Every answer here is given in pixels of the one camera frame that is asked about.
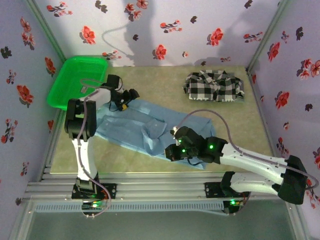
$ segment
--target checkered cloth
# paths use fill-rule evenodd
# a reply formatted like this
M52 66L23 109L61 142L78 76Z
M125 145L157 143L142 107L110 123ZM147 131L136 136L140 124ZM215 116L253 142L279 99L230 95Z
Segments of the checkered cloth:
M234 102L244 100L244 83L224 70L204 70L190 73L183 85L191 100Z

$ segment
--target blue cloth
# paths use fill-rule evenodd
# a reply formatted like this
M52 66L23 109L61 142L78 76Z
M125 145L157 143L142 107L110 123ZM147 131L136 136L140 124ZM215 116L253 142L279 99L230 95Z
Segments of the blue cloth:
M96 136L122 147L138 151L159 159L165 157L165 148L176 141L170 130L187 115L142 99L131 101L125 111L109 110L109 104L100 107L96 113ZM192 128L197 134L208 138L215 135L210 118L191 115L183 126ZM197 157L190 159L192 164L202 162ZM206 163L192 166L186 159L178 161L190 167L205 169Z

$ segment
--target folded clothing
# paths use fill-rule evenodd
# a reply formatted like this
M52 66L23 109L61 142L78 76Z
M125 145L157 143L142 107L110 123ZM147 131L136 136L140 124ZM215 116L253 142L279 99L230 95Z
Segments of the folded clothing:
M234 102L244 100L244 82L224 70L201 70L190 73L183 85L191 100Z
M165 148L176 141L170 130L180 123L186 113L177 112L142 99L135 99L124 111L113 111L109 105L100 107L96 113L96 136L122 147L170 161L165 157ZM210 118L191 115L184 126L192 128L197 134L208 138L215 135ZM202 162L197 157L189 160L191 164ZM190 167L205 169L206 163L190 165L186 159L178 161Z

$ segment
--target green tray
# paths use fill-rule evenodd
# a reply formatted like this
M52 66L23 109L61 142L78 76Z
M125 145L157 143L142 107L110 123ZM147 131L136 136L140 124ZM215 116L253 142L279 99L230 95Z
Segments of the green tray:
M49 95L47 103L54 108L67 110L69 99L79 99L94 91L91 87L81 84L81 79L92 79L101 82L86 80L85 83L99 86L105 81L108 63L100 57L74 56L63 64Z

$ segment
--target beige table surface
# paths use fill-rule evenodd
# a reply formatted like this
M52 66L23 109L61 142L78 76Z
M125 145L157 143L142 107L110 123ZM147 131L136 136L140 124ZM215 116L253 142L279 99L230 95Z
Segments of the beige table surface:
M191 72L199 70L225 70L244 81L245 102L209 102L189 100L182 85ZM265 155L272 155L264 126L259 115L253 90L243 66L156 66L110 67L107 74L123 79L125 89L136 89L140 99L172 110L189 113L197 109L210 109L220 113L228 122L236 145ZM197 116L212 119L217 137L228 139L223 122L209 112ZM94 136L94 160L99 173L154 173L154 172L225 172L242 169L208 164L205 170L195 169L176 162L151 157ZM68 135L61 129L55 149L52 174L77 173L77 159Z

